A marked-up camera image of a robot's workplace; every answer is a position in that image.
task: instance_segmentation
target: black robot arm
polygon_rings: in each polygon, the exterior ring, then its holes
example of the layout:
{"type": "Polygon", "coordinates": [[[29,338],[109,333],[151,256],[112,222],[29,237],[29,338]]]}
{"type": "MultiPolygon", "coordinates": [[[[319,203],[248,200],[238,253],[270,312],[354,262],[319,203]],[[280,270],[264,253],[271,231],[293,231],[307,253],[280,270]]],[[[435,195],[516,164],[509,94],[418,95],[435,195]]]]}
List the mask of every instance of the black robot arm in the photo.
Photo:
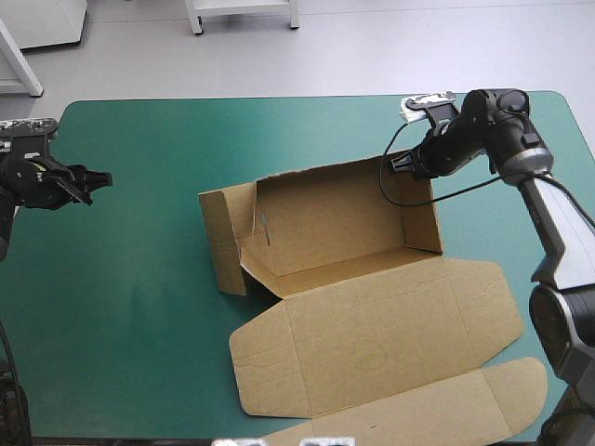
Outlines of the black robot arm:
{"type": "Polygon", "coordinates": [[[543,445],[595,444],[595,225],[551,175],[553,156],[529,119],[521,90],[473,90],[459,112],[454,95],[403,100],[403,117],[428,117],[431,129],[392,173],[451,175],[485,153],[490,170],[516,187],[546,256],[532,277],[533,324],[555,374],[569,384],[538,440],[543,445]]]}
{"type": "Polygon", "coordinates": [[[91,204],[91,192],[112,185],[108,173],[83,165],[63,165],[49,152],[54,119],[0,122],[0,261],[7,256],[18,206],[59,209],[67,203],[91,204]]]}

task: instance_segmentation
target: black cable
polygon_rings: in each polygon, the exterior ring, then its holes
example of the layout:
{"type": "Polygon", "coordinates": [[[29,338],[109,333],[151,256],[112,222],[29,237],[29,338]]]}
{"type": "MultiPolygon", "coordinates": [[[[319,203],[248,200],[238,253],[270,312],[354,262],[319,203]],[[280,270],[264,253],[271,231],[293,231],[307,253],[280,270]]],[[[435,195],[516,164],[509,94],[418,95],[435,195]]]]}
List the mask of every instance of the black cable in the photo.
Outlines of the black cable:
{"type": "Polygon", "coordinates": [[[545,181],[546,183],[549,183],[552,186],[558,188],[562,192],[564,192],[564,195],[566,195],[568,197],[568,199],[575,206],[576,210],[580,213],[580,215],[583,216],[583,218],[586,219],[586,221],[591,225],[591,227],[593,227],[595,229],[595,220],[593,219],[593,217],[591,217],[588,214],[588,212],[585,210],[585,208],[583,206],[580,205],[580,203],[575,198],[575,196],[572,194],[572,192],[570,192],[560,181],[558,181],[557,179],[555,179],[547,174],[529,173],[529,174],[527,174],[527,178],[523,179],[522,182],[524,182],[528,179],[531,179],[531,177],[539,178],[539,179],[545,181]]]}
{"type": "MultiPolygon", "coordinates": [[[[426,202],[401,203],[401,202],[397,202],[397,201],[393,200],[389,196],[389,194],[387,193],[387,191],[386,191],[386,189],[384,187],[384,182],[382,181],[382,178],[383,178],[383,175],[382,174],[384,173],[384,166],[386,164],[386,160],[388,158],[388,153],[389,153],[390,148],[394,144],[394,141],[397,139],[397,137],[399,136],[399,134],[406,127],[407,127],[407,123],[401,125],[397,129],[397,131],[394,133],[394,135],[390,139],[389,145],[387,146],[387,148],[382,153],[382,158],[380,160],[380,172],[379,172],[379,175],[378,175],[378,183],[380,185],[380,191],[382,192],[382,195],[384,196],[384,198],[387,199],[387,201],[389,201],[389,203],[392,203],[395,206],[401,206],[401,207],[419,207],[419,206],[425,206],[427,204],[433,204],[433,203],[441,202],[442,200],[447,200],[449,198],[456,197],[457,195],[462,195],[463,193],[471,192],[472,190],[477,190],[479,188],[483,188],[484,186],[488,186],[488,185],[490,185],[492,183],[496,183],[500,179],[504,179],[504,178],[507,178],[507,177],[513,177],[513,176],[519,176],[519,175],[521,175],[521,176],[524,176],[524,178],[519,182],[519,184],[517,185],[517,187],[520,186],[524,181],[527,181],[527,180],[533,179],[533,178],[538,178],[538,179],[541,179],[541,180],[549,183],[550,185],[552,185],[552,186],[558,188],[559,190],[561,190],[568,197],[568,199],[571,201],[571,203],[575,206],[576,210],[580,213],[580,215],[583,216],[583,218],[586,219],[586,221],[591,225],[591,227],[595,229],[595,220],[588,214],[588,212],[583,208],[583,206],[580,205],[580,203],[575,198],[575,196],[572,194],[572,192],[570,192],[560,181],[558,181],[557,179],[553,178],[550,175],[549,172],[542,172],[542,173],[537,173],[537,172],[508,172],[507,174],[500,175],[498,177],[490,178],[487,181],[484,181],[482,183],[478,183],[478,184],[475,184],[473,186],[469,186],[468,188],[465,188],[465,189],[457,190],[456,192],[448,193],[446,195],[443,195],[442,197],[434,198],[432,200],[427,200],[426,202]]],[[[401,157],[397,158],[396,161],[402,160],[402,158],[404,158],[405,156],[407,156],[409,153],[410,153],[410,151],[407,151],[401,157]]]]}
{"type": "MultiPolygon", "coordinates": [[[[4,326],[0,321],[0,338],[2,339],[2,345],[4,346],[4,351],[7,354],[8,360],[8,367],[10,368],[10,374],[12,374],[12,381],[15,387],[15,397],[17,399],[17,410],[19,411],[19,422],[20,422],[20,434],[24,437],[27,435],[28,429],[25,426],[25,410],[22,403],[22,398],[20,397],[20,384],[19,384],[19,374],[17,373],[17,366],[15,365],[14,357],[12,356],[12,349],[10,348],[10,343],[8,342],[7,332],[4,330],[4,326]]],[[[25,441],[25,445],[29,444],[30,442],[23,438],[25,441]]]]}
{"type": "MultiPolygon", "coordinates": [[[[518,172],[512,172],[512,173],[509,173],[509,174],[506,174],[506,175],[501,175],[499,177],[490,178],[487,181],[484,181],[483,183],[475,184],[473,186],[469,186],[468,188],[465,188],[465,189],[462,189],[462,190],[458,190],[456,192],[448,193],[446,195],[443,195],[442,197],[434,198],[432,200],[427,200],[426,202],[417,202],[417,203],[401,203],[401,202],[397,202],[397,201],[393,200],[389,196],[389,194],[387,193],[387,190],[384,187],[384,182],[382,181],[382,178],[383,178],[383,175],[382,174],[384,173],[384,166],[386,165],[386,160],[388,158],[388,153],[389,153],[390,148],[392,147],[392,144],[394,144],[394,141],[397,139],[397,137],[399,136],[399,134],[406,127],[407,127],[407,123],[401,125],[397,129],[397,131],[394,133],[394,135],[390,139],[389,145],[387,146],[387,148],[382,153],[382,158],[380,160],[380,172],[379,172],[379,175],[378,175],[378,183],[380,185],[380,191],[382,192],[382,195],[384,196],[384,198],[386,198],[389,201],[389,203],[392,203],[395,206],[401,206],[401,207],[419,207],[419,206],[425,206],[427,204],[441,202],[442,200],[447,200],[449,198],[456,197],[457,195],[461,195],[463,193],[471,192],[472,190],[476,190],[476,189],[482,188],[484,186],[488,186],[488,185],[490,185],[492,183],[496,183],[498,180],[503,179],[505,177],[511,177],[512,175],[519,175],[518,172]]],[[[402,155],[400,158],[397,158],[396,161],[401,160],[402,158],[404,158],[408,154],[409,154],[409,151],[407,153],[405,153],[404,155],[402,155]]]]}

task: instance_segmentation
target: cardboard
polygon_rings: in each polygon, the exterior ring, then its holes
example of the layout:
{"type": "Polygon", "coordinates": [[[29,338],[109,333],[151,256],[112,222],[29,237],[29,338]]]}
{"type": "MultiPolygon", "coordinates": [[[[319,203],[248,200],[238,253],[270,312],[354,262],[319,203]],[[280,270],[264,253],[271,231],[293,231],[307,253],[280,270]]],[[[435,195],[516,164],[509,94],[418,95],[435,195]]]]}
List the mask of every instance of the cardboard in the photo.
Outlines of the cardboard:
{"type": "MultiPolygon", "coordinates": [[[[242,407],[311,418],[273,446],[479,446],[521,432],[545,402],[543,365],[481,369],[522,332],[502,270],[444,258],[435,208],[388,203],[377,169],[361,160],[200,195],[219,288],[244,295],[252,278],[282,299],[231,336],[242,407]]],[[[387,186],[431,198],[408,175],[387,186]]]]}
{"type": "Polygon", "coordinates": [[[342,435],[359,446],[492,444],[530,426],[546,392],[543,364],[525,358],[314,418],[265,440],[295,446],[307,437],[342,435]]]}
{"type": "MultiPolygon", "coordinates": [[[[378,158],[201,193],[219,289],[246,294],[245,272],[279,297],[437,256],[435,208],[399,208],[377,184],[378,158]]],[[[431,198],[427,180],[387,178],[390,193],[431,198]]]]}

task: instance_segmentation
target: box flap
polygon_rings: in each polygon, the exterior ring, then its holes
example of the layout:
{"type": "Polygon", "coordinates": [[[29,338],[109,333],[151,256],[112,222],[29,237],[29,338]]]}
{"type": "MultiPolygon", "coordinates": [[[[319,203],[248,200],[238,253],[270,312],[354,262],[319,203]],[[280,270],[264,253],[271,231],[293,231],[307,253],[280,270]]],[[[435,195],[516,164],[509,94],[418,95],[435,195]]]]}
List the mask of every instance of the box flap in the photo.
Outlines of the box flap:
{"type": "Polygon", "coordinates": [[[330,283],[346,281],[354,277],[436,256],[437,254],[428,251],[404,247],[392,248],[368,256],[352,258],[343,262],[306,269],[279,277],[272,274],[262,258],[253,256],[249,250],[242,250],[240,263],[248,274],[260,283],[265,284],[277,296],[287,298],[295,293],[313,290],[330,283]]]}
{"type": "Polygon", "coordinates": [[[304,437],[354,437],[364,446],[482,446],[521,433],[538,417],[548,380],[525,358],[447,378],[271,434],[274,446],[304,437]]]}
{"type": "Polygon", "coordinates": [[[475,370],[521,332],[498,265],[434,257],[292,295],[230,347],[247,413],[315,417],[475,370]]]}

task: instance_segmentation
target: green table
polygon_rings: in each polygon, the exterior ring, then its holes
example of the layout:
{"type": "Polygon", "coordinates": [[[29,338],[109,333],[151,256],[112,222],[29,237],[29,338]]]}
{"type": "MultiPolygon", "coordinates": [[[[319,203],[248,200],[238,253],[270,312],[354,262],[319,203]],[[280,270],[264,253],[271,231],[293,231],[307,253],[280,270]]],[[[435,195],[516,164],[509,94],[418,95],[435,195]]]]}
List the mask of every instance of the green table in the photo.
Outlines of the green table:
{"type": "MultiPolygon", "coordinates": [[[[197,193],[271,173],[380,153],[400,97],[84,101],[60,123],[53,153],[113,173],[90,208],[23,210],[0,266],[1,319],[37,436],[257,436],[299,420],[250,417],[237,397],[230,333],[274,303],[216,286],[197,193]]],[[[595,164],[563,97],[531,95],[555,173],[591,212],[595,164]]],[[[410,126],[399,148],[421,140],[410,126]]],[[[436,193],[489,176],[486,159],[434,182],[436,193]]],[[[504,267],[526,322],[494,362],[537,356],[531,273],[542,257],[515,189],[441,203],[446,255],[504,267]]],[[[519,436],[532,439],[562,392],[519,436]]]]}

